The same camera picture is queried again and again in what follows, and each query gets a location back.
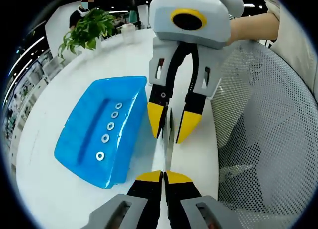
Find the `potted plant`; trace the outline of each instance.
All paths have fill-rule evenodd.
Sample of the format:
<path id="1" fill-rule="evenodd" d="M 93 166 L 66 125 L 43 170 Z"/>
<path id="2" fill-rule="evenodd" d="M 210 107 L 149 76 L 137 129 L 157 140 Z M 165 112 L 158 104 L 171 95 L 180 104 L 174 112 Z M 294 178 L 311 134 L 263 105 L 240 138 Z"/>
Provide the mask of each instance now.
<path id="1" fill-rule="evenodd" d="M 112 35 L 114 19 L 114 16 L 104 10 L 92 9 L 87 16 L 77 22 L 73 30 L 63 37 L 58 56 L 64 58 L 62 52 L 65 49 L 69 49 L 76 55 L 75 48 L 78 46 L 90 50 L 96 49 L 96 39 L 99 39 L 102 34 Z"/>

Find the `white table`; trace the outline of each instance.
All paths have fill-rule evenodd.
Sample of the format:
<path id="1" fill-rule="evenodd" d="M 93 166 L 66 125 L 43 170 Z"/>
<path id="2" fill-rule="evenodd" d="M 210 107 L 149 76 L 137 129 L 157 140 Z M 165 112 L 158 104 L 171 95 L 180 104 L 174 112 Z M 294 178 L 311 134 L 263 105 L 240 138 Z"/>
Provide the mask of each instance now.
<path id="1" fill-rule="evenodd" d="M 122 36 L 102 43 L 98 56 L 83 53 L 70 62 L 47 86 L 24 126 L 17 155 L 17 184 L 24 203 L 45 229 L 79 229 L 89 214 L 118 193 L 126 194 L 133 180 L 112 189 L 100 189 L 81 180 L 54 158 L 54 149 L 69 114 L 89 85 L 101 78 L 148 76 L 152 57 L 151 29 L 136 32 L 136 43 L 124 45 Z M 192 75 L 187 57 L 176 76 L 173 108 L 175 128 L 184 107 Z M 149 97 L 150 87 L 146 87 Z M 164 160 L 155 155 L 154 164 Z M 218 153 L 210 102 L 202 120 L 181 144 L 175 144 L 171 170 L 190 177 L 202 195 L 218 195 Z M 161 201 L 157 228 L 169 228 L 165 200 Z"/>

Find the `human arm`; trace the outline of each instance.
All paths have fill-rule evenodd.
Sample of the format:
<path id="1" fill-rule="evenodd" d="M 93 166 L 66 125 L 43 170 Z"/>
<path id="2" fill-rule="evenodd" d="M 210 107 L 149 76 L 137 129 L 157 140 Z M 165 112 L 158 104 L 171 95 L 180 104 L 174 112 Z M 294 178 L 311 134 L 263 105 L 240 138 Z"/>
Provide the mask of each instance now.
<path id="1" fill-rule="evenodd" d="M 237 40 L 276 40 L 279 21 L 272 13 L 232 19 L 230 21 L 230 45 Z"/>

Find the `person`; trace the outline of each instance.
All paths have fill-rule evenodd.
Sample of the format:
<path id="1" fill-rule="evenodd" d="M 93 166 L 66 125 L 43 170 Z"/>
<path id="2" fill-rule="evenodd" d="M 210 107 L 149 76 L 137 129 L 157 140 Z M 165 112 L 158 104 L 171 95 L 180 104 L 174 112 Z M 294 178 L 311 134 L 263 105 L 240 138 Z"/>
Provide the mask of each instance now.
<path id="1" fill-rule="evenodd" d="M 230 20 L 231 36 L 237 40 L 276 40 L 271 50 L 283 58 L 318 97 L 317 56 L 304 30 L 277 1 L 265 0 L 268 12 Z"/>
<path id="2" fill-rule="evenodd" d="M 11 109 L 15 112 L 18 112 L 21 104 L 21 99 L 16 94 L 13 96 L 13 101 L 11 105 Z"/>
<path id="3" fill-rule="evenodd" d="M 93 9 L 95 0 L 82 0 L 81 5 L 78 6 L 70 16 L 70 30 L 73 30 L 77 22 L 81 19 L 84 19 L 88 15 L 89 11 Z"/>

